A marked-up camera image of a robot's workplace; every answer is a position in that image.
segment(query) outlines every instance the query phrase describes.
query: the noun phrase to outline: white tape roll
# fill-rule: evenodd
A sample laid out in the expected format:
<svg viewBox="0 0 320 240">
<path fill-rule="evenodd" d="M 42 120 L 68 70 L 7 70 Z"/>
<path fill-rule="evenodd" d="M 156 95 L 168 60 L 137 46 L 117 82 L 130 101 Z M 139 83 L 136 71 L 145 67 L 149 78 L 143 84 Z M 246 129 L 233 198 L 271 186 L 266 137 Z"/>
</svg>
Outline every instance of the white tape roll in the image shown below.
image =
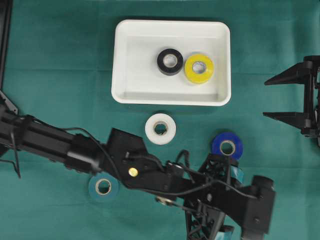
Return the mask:
<svg viewBox="0 0 320 240">
<path fill-rule="evenodd" d="M 157 125 L 164 125 L 163 133 L 156 133 Z M 148 139 L 157 145 L 169 143 L 176 135 L 176 123 L 167 114 L 157 113 L 152 115 L 145 123 L 145 134 Z"/>
</svg>

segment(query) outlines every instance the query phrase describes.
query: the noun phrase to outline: brass screw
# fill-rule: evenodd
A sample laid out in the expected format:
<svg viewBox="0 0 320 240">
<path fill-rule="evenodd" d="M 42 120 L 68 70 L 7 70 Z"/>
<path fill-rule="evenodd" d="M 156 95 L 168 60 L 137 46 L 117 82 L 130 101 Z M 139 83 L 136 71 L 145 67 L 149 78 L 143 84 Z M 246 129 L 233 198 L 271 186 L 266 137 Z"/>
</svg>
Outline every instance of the brass screw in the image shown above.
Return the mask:
<svg viewBox="0 0 320 240">
<path fill-rule="evenodd" d="M 136 168 L 131 167 L 131 168 L 129 169 L 129 175 L 130 175 L 131 177 L 136 177 L 136 176 L 138 176 L 138 174 L 139 174 L 139 172 L 138 172 L 138 170 L 137 170 Z"/>
</svg>

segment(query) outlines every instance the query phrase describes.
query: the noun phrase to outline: cable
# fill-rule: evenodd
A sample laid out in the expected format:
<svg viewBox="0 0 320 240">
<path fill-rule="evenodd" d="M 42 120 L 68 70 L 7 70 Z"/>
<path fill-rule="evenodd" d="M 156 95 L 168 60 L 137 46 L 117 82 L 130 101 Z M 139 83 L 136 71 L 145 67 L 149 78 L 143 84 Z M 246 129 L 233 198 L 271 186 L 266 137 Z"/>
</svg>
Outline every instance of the cable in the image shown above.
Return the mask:
<svg viewBox="0 0 320 240">
<path fill-rule="evenodd" d="M 153 193 L 153 194 L 159 194 L 159 195 L 167 195 L 167 196 L 175 196 L 175 197 L 178 197 L 178 196 L 183 196 L 183 195 L 188 195 L 188 194 L 191 194 L 191 193 L 194 193 L 194 192 L 197 192 L 197 191 L 200 191 L 202 189 L 205 189 L 205 188 L 208 188 L 210 187 L 212 184 L 222 184 L 222 185 L 225 185 L 226 187 L 230 188 L 231 190 L 233 190 L 234 192 L 244 196 L 244 197 L 247 197 L 247 198 L 251 198 L 251 199 L 257 199 L 255 196 L 253 195 L 249 195 L 249 194 L 245 194 L 241 191 L 239 191 L 238 189 L 236 189 L 235 187 L 231 186 L 230 184 L 224 182 L 224 181 L 221 181 L 221 180 L 218 180 L 218 179 L 212 179 L 211 181 L 201 185 L 201 186 L 196 186 L 194 188 L 191 188 L 189 190 L 186 190 L 186 191 L 182 191 L 182 192 L 165 192 L 165 191 L 158 191 L 158 190 L 153 190 L 153 189 L 149 189 L 149 188 L 141 188 L 141 187 L 130 187 L 128 186 L 124 181 L 123 181 L 123 178 L 121 177 L 119 171 L 118 171 L 118 168 L 115 164 L 115 162 L 113 161 L 113 159 L 110 157 L 109 153 L 104 149 L 104 147 L 98 142 L 98 140 L 95 139 L 94 136 L 92 136 L 87 130 L 83 129 L 83 128 L 80 128 L 80 127 L 69 127 L 69 128 L 58 128 L 58 127 L 55 127 L 55 126 L 52 126 L 52 125 L 49 125 L 37 118 L 34 119 L 35 121 L 41 123 L 41 124 L 44 124 L 48 127 L 53 127 L 55 129 L 59 129 L 59 130 L 62 130 L 62 131 L 81 131 L 85 134 L 87 134 L 89 136 L 89 138 L 101 149 L 101 151 L 103 152 L 103 154 L 106 156 L 106 158 L 108 159 L 108 161 L 110 162 L 117 178 L 119 179 L 119 181 L 128 189 L 135 189 L 135 190 L 140 190 L 140 191 L 145 191 L 145 192 L 149 192 L 149 193 Z"/>
<path fill-rule="evenodd" d="M 157 166 L 160 168 L 162 172 L 165 172 L 164 167 L 161 164 L 161 161 L 154 155 L 152 154 L 129 154 L 127 157 L 129 159 L 147 159 L 150 161 L 153 161 L 157 164 Z"/>
<path fill-rule="evenodd" d="M 190 173 L 190 172 L 191 172 L 191 171 L 190 171 L 190 168 L 187 168 L 187 167 L 184 166 L 182 163 L 179 163 L 178 165 L 183 168 L 183 170 L 188 174 L 191 182 L 192 182 L 193 184 L 195 184 L 196 182 L 195 182 L 194 178 L 192 177 L 192 175 L 191 175 L 191 173 Z"/>
<path fill-rule="evenodd" d="M 175 159 L 175 163 L 179 163 L 181 157 L 184 156 L 184 164 L 187 168 L 190 168 L 190 162 L 189 162 L 189 152 L 185 149 L 181 150 L 178 154 L 178 156 L 176 156 Z"/>
<path fill-rule="evenodd" d="M 15 132 L 14 132 L 14 127 L 15 127 L 15 122 L 17 119 L 24 119 L 26 116 L 25 115 L 17 115 L 15 118 L 13 118 L 9 124 L 12 124 L 11 130 L 10 130 L 10 138 L 11 138 L 11 145 L 14 151 L 14 158 L 15 158 L 15 162 L 11 161 L 11 160 L 2 160 L 0 159 L 0 162 L 2 163 L 10 163 L 13 165 L 14 171 L 16 172 L 16 174 L 18 175 L 19 179 L 21 179 L 21 174 L 20 174 L 20 165 L 19 165 L 19 156 L 18 156 L 18 150 L 17 150 L 17 146 L 16 146 L 16 139 L 15 139 Z"/>
<path fill-rule="evenodd" d="M 173 206 L 178 207 L 178 208 L 181 208 L 182 210 L 190 212 L 190 213 L 196 213 L 196 214 L 199 214 L 201 216 L 206 216 L 203 212 L 200 212 L 200 211 L 194 210 L 192 208 L 180 205 L 180 204 L 176 203 L 175 201 L 169 202 L 168 204 L 169 205 L 173 205 Z"/>
</svg>

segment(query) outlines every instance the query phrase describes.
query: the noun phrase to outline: teal tablecloth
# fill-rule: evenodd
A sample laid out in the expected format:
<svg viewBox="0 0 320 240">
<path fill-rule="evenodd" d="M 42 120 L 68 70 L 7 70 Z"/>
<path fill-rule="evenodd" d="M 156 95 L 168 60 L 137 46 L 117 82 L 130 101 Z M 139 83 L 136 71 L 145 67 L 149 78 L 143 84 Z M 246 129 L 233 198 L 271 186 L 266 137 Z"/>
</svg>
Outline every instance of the teal tablecloth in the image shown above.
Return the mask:
<svg viewBox="0 0 320 240">
<path fill-rule="evenodd" d="M 111 76 L 115 27 L 124 19 L 221 21 L 231 30 L 232 98 L 223 107 L 120 104 Z M 87 129 L 102 142 L 111 127 L 143 136 L 163 163 L 181 149 L 196 169 L 221 131 L 244 144 L 240 166 L 274 179 L 277 198 L 267 240 L 320 239 L 320 149 L 299 130 L 262 112 L 301 111 L 303 87 L 264 81 L 320 53 L 318 0 L 14 0 L 4 91 L 22 113 L 59 127 Z M 150 143 L 145 121 L 172 115 L 176 137 Z M 13 159 L 13 154 L 4 156 Z M 0 165 L 0 239 L 184 240 L 184 212 L 120 187 L 96 203 L 90 176 L 20 153 L 22 179 Z M 237 227 L 233 238 L 238 239 Z"/>
</svg>

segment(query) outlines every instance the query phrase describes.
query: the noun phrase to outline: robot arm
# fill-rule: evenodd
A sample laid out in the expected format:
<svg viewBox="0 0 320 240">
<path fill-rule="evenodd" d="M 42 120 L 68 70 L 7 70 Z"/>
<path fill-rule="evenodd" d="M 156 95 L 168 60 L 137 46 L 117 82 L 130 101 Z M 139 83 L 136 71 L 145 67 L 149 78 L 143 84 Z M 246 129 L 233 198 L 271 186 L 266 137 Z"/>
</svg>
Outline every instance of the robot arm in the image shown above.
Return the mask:
<svg viewBox="0 0 320 240">
<path fill-rule="evenodd" d="M 68 131 L 82 131 L 71 134 Z M 214 240 L 218 232 L 232 233 L 223 225 L 225 215 L 242 228 L 242 239 L 262 240 L 268 233 L 275 199 L 273 181 L 255 176 L 243 187 L 232 177 L 238 162 L 228 156 L 209 154 L 198 171 L 189 168 L 188 152 L 162 165 L 148 153 L 141 137 L 113 128 L 101 144 L 81 128 L 57 128 L 33 116 L 17 116 L 0 104 L 0 155 L 13 149 L 20 176 L 18 152 L 27 151 L 68 169 L 96 174 L 108 172 L 128 189 L 148 192 L 168 206 L 185 211 L 187 240 Z M 185 164 L 179 162 L 185 157 Z M 184 200 L 183 206 L 175 201 Z"/>
</svg>

